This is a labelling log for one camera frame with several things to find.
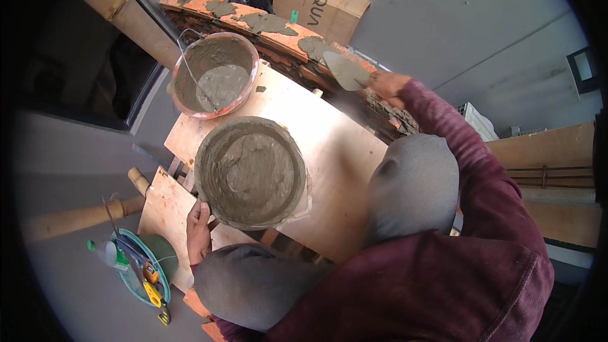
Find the worker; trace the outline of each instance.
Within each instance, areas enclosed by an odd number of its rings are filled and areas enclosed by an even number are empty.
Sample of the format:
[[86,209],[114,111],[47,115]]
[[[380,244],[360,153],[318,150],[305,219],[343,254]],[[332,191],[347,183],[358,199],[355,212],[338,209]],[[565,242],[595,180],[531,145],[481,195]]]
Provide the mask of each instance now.
[[423,134],[393,141],[374,172],[362,251],[336,266],[259,244],[211,252],[209,206],[197,201],[187,247],[200,300],[228,342],[528,341],[553,268],[517,184],[420,81],[376,72],[369,88]]

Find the green bucket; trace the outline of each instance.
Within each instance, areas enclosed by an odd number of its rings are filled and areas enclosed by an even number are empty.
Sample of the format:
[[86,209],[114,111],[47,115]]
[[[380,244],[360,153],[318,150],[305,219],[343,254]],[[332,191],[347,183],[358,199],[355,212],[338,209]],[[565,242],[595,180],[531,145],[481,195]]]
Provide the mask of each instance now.
[[[175,253],[175,249],[171,246],[165,238],[157,234],[138,234],[135,235],[129,230],[121,228],[118,230],[121,235],[131,239],[138,246],[141,247],[143,252],[148,255],[148,258],[152,262],[154,269],[159,273],[159,280],[162,284],[162,290],[159,290],[163,299],[168,304],[171,301],[171,291],[169,285],[178,270],[179,261]],[[116,233],[112,233],[112,239],[116,238]],[[135,275],[135,272],[130,267],[126,271],[116,270],[118,277],[122,279],[126,287],[133,295],[139,298],[150,306],[155,306],[150,302],[148,294],[143,289],[143,286],[139,282],[139,279]]]

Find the mortar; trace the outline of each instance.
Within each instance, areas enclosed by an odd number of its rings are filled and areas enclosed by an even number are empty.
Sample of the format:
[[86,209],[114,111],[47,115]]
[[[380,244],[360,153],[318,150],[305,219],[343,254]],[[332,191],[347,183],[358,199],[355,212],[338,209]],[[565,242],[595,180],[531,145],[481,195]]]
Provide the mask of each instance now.
[[196,188],[212,214],[240,230],[261,230],[291,215],[301,199],[306,169],[283,127],[238,117],[214,128],[194,161]]
[[[180,56],[173,69],[170,85],[173,102],[181,112],[198,119],[210,119],[232,113],[247,102],[258,75],[260,57],[245,37],[230,32],[210,34],[190,44],[184,56],[196,82]],[[228,65],[242,67],[243,75],[234,72],[224,74],[219,77],[221,80],[217,80],[217,84],[213,80],[205,81],[210,71],[216,72],[218,68]],[[217,112],[204,101],[207,105],[205,108],[197,98],[199,80],[209,82],[209,86],[200,85],[205,93],[202,97],[210,98],[217,105]]]

